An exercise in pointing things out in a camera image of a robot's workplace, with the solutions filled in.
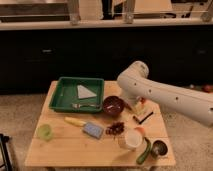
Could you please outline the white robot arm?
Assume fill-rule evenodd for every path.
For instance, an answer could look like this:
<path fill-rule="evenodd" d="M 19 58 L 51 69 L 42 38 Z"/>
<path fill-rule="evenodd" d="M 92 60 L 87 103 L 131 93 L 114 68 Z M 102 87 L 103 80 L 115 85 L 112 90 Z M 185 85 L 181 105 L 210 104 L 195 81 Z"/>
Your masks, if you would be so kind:
<path fill-rule="evenodd" d="M 155 82 L 148 79 L 148 74 L 148 66 L 142 61 L 135 61 L 117 77 L 122 95 L 129 105 L 136 103 L 139 97 L 150 99 L 213 127 L 213 95 Z"/>

